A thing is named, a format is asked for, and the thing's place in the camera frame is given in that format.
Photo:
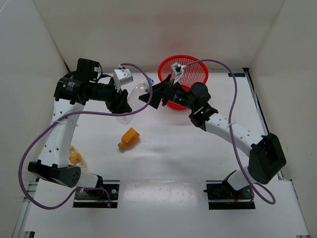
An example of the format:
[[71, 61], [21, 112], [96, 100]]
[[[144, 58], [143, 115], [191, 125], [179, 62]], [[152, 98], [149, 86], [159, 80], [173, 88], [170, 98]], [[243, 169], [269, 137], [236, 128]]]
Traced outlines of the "clear bottle blue cap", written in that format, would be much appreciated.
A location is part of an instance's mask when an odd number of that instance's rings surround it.
[[[139, 100], [139, 96], [144, 95], [146, 93], [149, 93], [149, 83], [147, 80], [145, 80], [143, 83], [140, 83], [135, 86], [135, 88], [132, 90], [130, 95], [127, 98], [127, 102], [132, 109], [132, 111], [136, 111], [143, 107], [145, 103], [143, 101]], [[134, 118], [135, 114], [133, 115], [128, 115], [128, 116], [123, 116], [123, 117], [117, 117], [116, 119], [121, 123], [121, 124], [129, 124], [132, 119]]]

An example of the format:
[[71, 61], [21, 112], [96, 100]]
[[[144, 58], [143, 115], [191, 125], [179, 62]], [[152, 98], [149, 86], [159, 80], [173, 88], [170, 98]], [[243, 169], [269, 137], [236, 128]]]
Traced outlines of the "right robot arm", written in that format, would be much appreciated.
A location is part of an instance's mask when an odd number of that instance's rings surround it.
[[155, 109], [168, 101], [190, 109], [189, 118], [194, 126], [221, 137], [248, 156], [248, 165], [232, 172], [223, 181], [222, 192], [228, 198], [236, 197], [242, 188], [250, 184], [268, 184], [286, 165], [278, 137], [273, 133], [260, 135], [237, 124], [230, 124], [228, 118], [209, 105], [211, 95], [204, 83], [196, 82], [186, 91], [179, 83], [172, 84], [168, 76], [153, 86], [152, 93], [138, 98], [149, 102]]

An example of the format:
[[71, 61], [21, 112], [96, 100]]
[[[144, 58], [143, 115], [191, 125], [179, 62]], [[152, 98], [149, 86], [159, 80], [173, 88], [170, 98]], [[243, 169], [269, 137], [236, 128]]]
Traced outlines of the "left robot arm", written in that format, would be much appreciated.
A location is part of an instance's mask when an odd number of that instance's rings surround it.
[[87, 101], [105, 102], [113, 114], [132, 111], [127, 103], [127, 90], [121, 86], [133, 81], [130, 70], [116, 69], [109, 83], [99, 83], [99, 62], [80, 58], [75, 71], [62, 77], [54, 92], [52, 126], [37, 161], [30, 162], [28, 171], [37, 177], [70, 188], [86, 187], [92, 198], [103, 195], [101, 177], [83, 171], [69, 163], [70, 145], [79, 119]]

